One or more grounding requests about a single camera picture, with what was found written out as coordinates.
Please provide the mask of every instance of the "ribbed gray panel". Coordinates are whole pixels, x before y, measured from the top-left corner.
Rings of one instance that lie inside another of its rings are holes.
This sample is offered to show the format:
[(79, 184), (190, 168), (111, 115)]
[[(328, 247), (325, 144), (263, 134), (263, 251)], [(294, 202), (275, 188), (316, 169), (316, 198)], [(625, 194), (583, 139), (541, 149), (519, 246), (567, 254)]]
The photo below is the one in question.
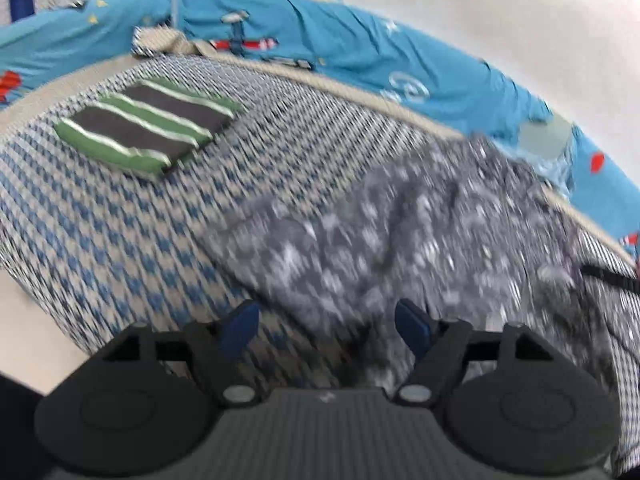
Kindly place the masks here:
[[(47, 480), (81, 478), (56, 472)], [(464, 455), (431, 412), (392, 405), (381, 390), (275, 390), (260, 406), (226, 412), (187, 459), (138, 478), (526, 480)], [(564, 478), (607, 476), (590, 470)]]

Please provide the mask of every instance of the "white floor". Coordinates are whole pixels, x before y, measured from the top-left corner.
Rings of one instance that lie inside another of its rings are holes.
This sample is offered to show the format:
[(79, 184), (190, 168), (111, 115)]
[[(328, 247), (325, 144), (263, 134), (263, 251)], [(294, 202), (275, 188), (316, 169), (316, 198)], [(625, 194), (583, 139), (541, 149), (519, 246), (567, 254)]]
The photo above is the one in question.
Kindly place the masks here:
[[(486, 59), (640, 185), (640, 0), (344, 0)], [(0, 370), (49, 391), (84, 359), (0, 271)]]

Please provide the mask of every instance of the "folded striped cloth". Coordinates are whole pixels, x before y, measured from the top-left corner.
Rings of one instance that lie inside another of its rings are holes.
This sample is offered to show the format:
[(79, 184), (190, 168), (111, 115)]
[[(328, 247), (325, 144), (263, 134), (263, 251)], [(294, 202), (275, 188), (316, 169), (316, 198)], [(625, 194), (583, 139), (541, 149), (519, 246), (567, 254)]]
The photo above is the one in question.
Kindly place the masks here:
[(229, 99), (204, 98), (157, 78), (109, 94), (55, 129), (88, 157), (157, 177), (211, 142), (240, 108)]

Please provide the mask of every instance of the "houndstooth mat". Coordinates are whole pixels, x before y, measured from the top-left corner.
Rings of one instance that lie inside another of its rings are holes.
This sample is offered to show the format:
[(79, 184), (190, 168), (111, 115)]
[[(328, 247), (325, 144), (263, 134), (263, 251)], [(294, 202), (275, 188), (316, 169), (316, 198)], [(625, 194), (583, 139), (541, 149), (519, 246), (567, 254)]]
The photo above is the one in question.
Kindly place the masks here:
[[(108, 170), (62, 143), (52, 127), (134, 80), (166, 76), (242, 102), (246, 110), (186, 170), (153, 184)], [(0, 145), (0, 264), (78, 346), (94, 352), (131, 322), (158, 330), (211, 320), (247, 297), (196, 240), (247, 198), (273, 193), (312, 214), (373, 165), (420, 145), (425, 132), (311, 87), (195, 57), (152, 60), (55, 105)], [(591, 235), (584, 257), (631, 269)], [(640, 298), (614, 294), (640, 312)], [(640, 462), (638, 364), (612, 342), (623, 434), (614, 471)], [(333, 386), (347, 360), (274, 313), (242, 368), (269, 384)]]

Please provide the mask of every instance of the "white stripe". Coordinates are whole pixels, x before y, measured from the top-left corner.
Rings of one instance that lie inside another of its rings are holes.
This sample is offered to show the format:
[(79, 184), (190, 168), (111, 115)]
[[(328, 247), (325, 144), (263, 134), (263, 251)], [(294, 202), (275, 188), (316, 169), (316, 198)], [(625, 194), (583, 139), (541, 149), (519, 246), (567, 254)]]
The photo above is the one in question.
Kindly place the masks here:
[(142, 80), (140, 81), (143, 85), (148, 86), (149, 88), (153, 88), (154, 90), (158, 90), (159, 92), (162, 92), (163, 94), (167, 94), (171, 97), (173, 97), (174, 99), (178, 99), (180, 101), (185, 101), (187, 103), (193, 103), (196, 105), (201, 105), (201, 106), (206, 106), (208, 108), (212, 108), (213, 110), (220, 112), (221, 114), (225, 114), (228, 117), (233, 117), (234, 113), (229, 110), (229, 108), (225, 108), (222, 105), (219, 105), (217, 103), (214, 103), (213, 101), (209, 101), (208, 99), (205, 98), (200, 98), (200, 97), (191, 97), (189, 95), (185, 95), (182, 94), (180, 92), (175, 92), (174, 90), (171, 90), (165, 86), (159, 85), (158, 83), (154, 83), (153, 81), (147, 81), (147, 80)]
[(67, 126), (70, 126), (74, 130), (77, 130), (78, 132), (83, 134), (87, 139), (94, 140), (95, 142), (100, 142), (100, 144), (109, 146), (110, 148), (113, 148), (114, 150), (122, 153), (123, 155), (150, 156), (151, 158), (156, 158), (157, 160), (161, 160), (167, 166), (171, 165), (171, 159), (164, 153), (157, 152), (156, 150), (140, 150), (138, 148), (126, 148), (125, 146), (121, 145), (120, 143), (116, 142), (113, 139), (110, 139), (109, 137), (85, 130), (82, 126), (80, 126), (80, 124), (73, 122), (71, 119), (62, 119), (62, 122), (65, 123)]
[(170, 132), (169, 130), (164, 130), (158, 126), (155, 126), (154, 124), (148, 123), (145, 120), (140, 119), (139, 117), (133, 114), (128, 114), (125, 111), (120, 110), (117, 106), (109, 105), (107, 103), (100, 103), (100, 102), (91, 103), (90, 106), (102, 108), (103, 110), (107, 110), (108, 112), (112, 112), (116, 115), (120, 115), (122, 118), (126, 119), (127, 121), (136, 123), (138, 126), (142, 126), (145, 130), (149, 130), (150, 132), (158, 134), (159, 136), (165, 137), (167, 139), (179, 140), (180, 142), (188, 142), (189, 144), (192, 144), (193, 146), (196, 146), (196, 147), (200, 145), (200, 143), (198, 142), (198, 139), (194, 139), (193, 137), (185, 134), (178, 134), (176, 132)]
[(207, 130), (206, 128), (203, 128), (202, 126), (198, 126), (196, 123), (188, 120), (187, 118), (180, 117), (178, 115), (172, 114), (171, 112), (165, 112), (160, 108), (156, 108), (155, 106), (152, 106), (150, 104), (143, 103), (142, 101), (135, 101), (134, 99), (131, 99), (126, 95), (113, 94), (110, 97), (124, 101), (127, 104), (130, 104), (131, 106), (142, 108), (147, 112), (151, 112), (153, 114), (159, 115), (161, 117), (164, 117), (165, 119), (168, 119), (169, 121), (173, 121), (174, 123), (181, 124), (182, 126), (185, 126), (187, 128), (191, 128), (192, 130), (195, 130), (202, 136), (207, 137), (207, 139), (213, 139), (213, 135), (211, 135), (211, 132), (209, 130)]

